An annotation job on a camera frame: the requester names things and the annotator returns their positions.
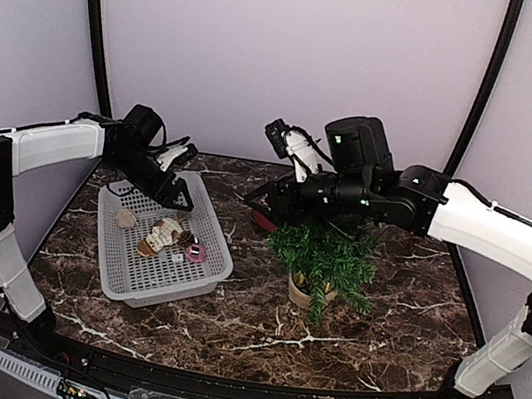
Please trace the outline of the red floral plate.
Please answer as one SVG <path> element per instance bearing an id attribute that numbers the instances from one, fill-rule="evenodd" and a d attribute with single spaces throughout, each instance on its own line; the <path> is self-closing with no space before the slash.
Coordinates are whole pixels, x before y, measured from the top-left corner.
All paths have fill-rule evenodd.
<path id="1" fill-rule="evenodd" d="M 270 219 L 268 219 L 265 215 L 260 213 L 257 210 L 251 211 L 251 219 L 253 223 L 255 223 L 260 229 L 263 229 L 265 232 L 272 233 L 274 230 L 277 229 L 274 222 L 272 222 Z"/>

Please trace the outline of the white plastic basket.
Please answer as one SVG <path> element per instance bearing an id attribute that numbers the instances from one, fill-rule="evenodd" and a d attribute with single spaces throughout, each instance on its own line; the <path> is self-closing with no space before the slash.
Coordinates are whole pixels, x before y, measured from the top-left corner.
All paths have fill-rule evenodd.
<path id="1" fill-rule="evenodd" d="M 182 172 L 187 196 L 163 208 L 127 180 L 99 191 L 97 243 L 101 288 L 131 308 L 210 293 L 233 261 L 202 177 Z"/>

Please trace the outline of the small potted christmas tree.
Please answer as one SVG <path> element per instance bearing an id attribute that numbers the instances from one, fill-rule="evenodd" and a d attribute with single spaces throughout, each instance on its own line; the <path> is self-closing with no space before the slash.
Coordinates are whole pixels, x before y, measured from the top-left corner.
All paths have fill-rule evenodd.
<path id="1" fill-rule="evenodd" d="M 372 312 L 364 287 L 374 279 L 372 256 L 378 242 L 366 229 L 347 231 L 306 221 L 276 227 L 267 242 L 297 289 L 309 297 L 307 320 L 313 327 L 321 325 L 332 293 L 359 314 Z"/>

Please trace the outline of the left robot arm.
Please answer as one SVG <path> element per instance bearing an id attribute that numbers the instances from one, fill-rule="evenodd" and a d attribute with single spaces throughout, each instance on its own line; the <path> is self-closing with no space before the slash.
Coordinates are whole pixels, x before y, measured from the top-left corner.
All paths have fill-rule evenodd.
<path id="1" fill-rule="evenodd" d="M 103 160 L 163 208 L 190 211 L 189 188 L 177 169 L 197 153 L 188 136 L 169 140 L 158 113 L 139 104 L 120 119 L 85 111 L 70 119 L 0 128 L 0 294 L 15 319 L 29 326 L 22 340 L 38 362 L 59 358 L 62 344 L 49 329 L 56 318 L 16 236 L 17 180 L 56 165 Z"/>

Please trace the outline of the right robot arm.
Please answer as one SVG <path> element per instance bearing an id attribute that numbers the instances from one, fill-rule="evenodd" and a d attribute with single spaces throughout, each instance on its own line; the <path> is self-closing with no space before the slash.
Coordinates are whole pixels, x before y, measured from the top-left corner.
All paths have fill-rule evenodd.
<path id="1" fill-rule="evenodd" d="M 291 173 L 245 196 L 273 224 L 354 215 L 478 253 L 532 282 L 532 220 L 490 201 L 465 180 L 422 165 L 394 168 L 375 117 L 328 123 L 323 151 L 304 129 L 274 120 L 265 127 Z M 428 399 L 473 399 L 532 358 L 532 292 L 516 317 L 450 371 Z"/>

